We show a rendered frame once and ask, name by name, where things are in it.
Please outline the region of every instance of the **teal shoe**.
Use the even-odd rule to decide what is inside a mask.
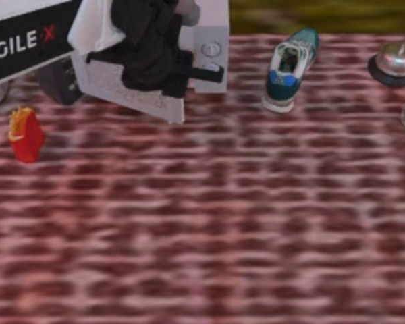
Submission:
[[[291,111],[304,73],[317,56],[318,45],[317,31],[305,28],[276,46],[265,83],[264,108],[277,113]]]

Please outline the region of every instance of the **brick floor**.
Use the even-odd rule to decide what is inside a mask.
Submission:
[[[235,36],[229,92],[186,123],[33,76],[0,107],[0,324],[405,324],[405,88],[367,59],[401,36],[325,35],[289,115],[263,111],[282,37]],[[21,165],[7,114],[48,134]]]

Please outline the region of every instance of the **shoe tongue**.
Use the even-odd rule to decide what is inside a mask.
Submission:
[[[276,79],[277,79],[277,73],[276,73],[275,70],[270,70],[270,72],[269,72],[269,79],[270,79],[270,81],[271,81],[272,83],[276,81]]]

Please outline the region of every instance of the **black bell base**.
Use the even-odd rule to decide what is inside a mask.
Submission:
[[[369,73],[372,75],[372,77],[376,79],[376,81],[384,84],[385,86],[392,86],[394,88],[404,87],[405,76],[404,77],[390,76],[389,74],[382,72],[377,66],[376,58],[377,58],[376,55],[372,56],[367,65],[367,69]]]

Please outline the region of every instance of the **green background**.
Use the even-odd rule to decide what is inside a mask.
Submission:
[[[229,0],[233,34],[405,33],[405,0]]]

